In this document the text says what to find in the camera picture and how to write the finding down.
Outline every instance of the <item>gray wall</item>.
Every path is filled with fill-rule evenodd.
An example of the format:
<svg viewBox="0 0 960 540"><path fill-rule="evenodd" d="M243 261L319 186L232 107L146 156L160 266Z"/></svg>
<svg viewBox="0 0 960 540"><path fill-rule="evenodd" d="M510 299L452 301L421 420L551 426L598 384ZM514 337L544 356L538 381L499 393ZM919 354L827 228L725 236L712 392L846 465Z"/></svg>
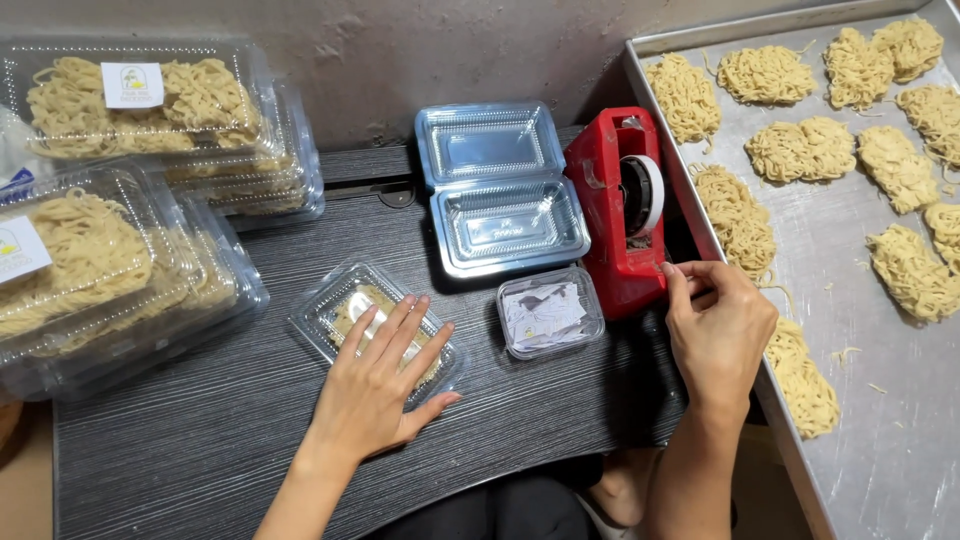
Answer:
<svg viewBox="0 0 960 540"><path fill-rule="evenodd" d="M533 97L568 125L624 99L607 96L625 84L615 72L627 37L826 3L4 0L0 30L251 36L300 85L318 144L339 149L401 140L419 108L450 102Z"/></svg>

